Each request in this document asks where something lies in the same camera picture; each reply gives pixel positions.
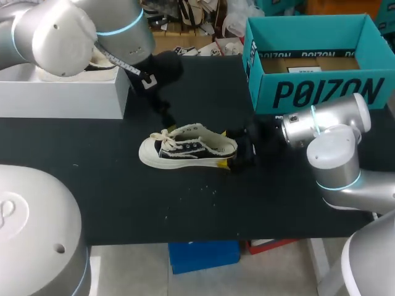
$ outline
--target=canvas sneaker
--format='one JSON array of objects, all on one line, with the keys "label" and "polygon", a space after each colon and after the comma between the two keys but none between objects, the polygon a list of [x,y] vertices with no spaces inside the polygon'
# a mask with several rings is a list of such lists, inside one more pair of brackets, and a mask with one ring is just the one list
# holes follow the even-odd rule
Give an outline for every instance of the canvas sneaker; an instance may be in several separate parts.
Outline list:
[{"label": "canvas sneaker", "polygon": [[163,129],[145,139],[139,149],[140,160],[154,168],[222,167],[223,161],[236,157],[237,143],[209,131],[200,123]]}]

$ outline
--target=blue plastic crate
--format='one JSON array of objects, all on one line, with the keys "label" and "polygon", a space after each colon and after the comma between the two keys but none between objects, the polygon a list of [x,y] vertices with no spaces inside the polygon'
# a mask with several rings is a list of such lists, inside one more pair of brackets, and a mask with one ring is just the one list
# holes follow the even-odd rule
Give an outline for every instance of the blue plastic crate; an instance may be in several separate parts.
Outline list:
[{"label": "blue plastic crate", "polygon": [[229,265],[240,259],[237,241],[169,243],[168,252],[173,274]]}]

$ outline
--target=teal cardboard box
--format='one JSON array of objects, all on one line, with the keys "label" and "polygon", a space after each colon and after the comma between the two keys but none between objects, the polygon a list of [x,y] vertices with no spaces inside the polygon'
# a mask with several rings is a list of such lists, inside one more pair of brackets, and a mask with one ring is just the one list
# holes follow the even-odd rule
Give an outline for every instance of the teal cardboard box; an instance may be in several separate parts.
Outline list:
[{"label": "teal cardboard box", "polygon": [[[266,74],[260,57],[355,57],[359,70]],[[381,109],[395,88],[395,55],[368,15],[249,18],[243,65],[257,114],[295,112],[352,93]]]},{"label": "teal cardboard box", "polygon": [[266,16],[272,16],[303,2],[304,0],[256,0],[256,5],[265,12]]},{"label": "teal cardboard box", "polygon": [[395,32],[395,0],[382,0],[376,25],[382,35]]}]

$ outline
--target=shoe box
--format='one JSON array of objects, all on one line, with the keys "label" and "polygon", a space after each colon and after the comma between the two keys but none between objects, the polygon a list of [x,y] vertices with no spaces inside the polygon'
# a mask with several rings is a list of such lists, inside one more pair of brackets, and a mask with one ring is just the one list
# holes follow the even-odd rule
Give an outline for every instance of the shoe box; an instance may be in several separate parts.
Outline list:
[{"label": "shoe box", "polygon": [[178,46],[183,48],[195,47],[196,49],[200,49],[212,43],[211,36],[199,36],[196,33],[197,30],[182,32],[181,26],[177,26],[173,31],[171,31],[170,27],[171,26],[169,24],[168,31],[152,32],[156,44],[154,54],[159,54],[163,51],[172,51]]},{"label": "shoe box", "polygon": [[249,18],[243,65],[256,114],[352,93],[381,109],[395,85],[395,56],[365,14]]},{"label": "shoe box", "polygon": [[395,32],[395,1],[382,0],[376,25],[382,35]]},{"label": "shoe box", "polygon": [[302,4],[304,0],[256,0],[256,6],[261,8],[265,15],[273,16],[284,10]]}]

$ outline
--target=white rubber sole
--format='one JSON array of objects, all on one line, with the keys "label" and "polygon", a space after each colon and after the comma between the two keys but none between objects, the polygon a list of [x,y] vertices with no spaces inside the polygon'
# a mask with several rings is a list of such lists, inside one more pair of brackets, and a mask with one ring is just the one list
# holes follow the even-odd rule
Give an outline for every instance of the white rubber sole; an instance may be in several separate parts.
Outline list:
[{"label": "white rubber sole", "polygon": [[151,138],[145,139],[141,143],[138,156],[145,165],[162,170],[174,170],[184,167],[212,167],[218,168],[218,163],[227,158],[202,158],[202,159],[166,159],[160,158],[154,147],[154,141]]}]

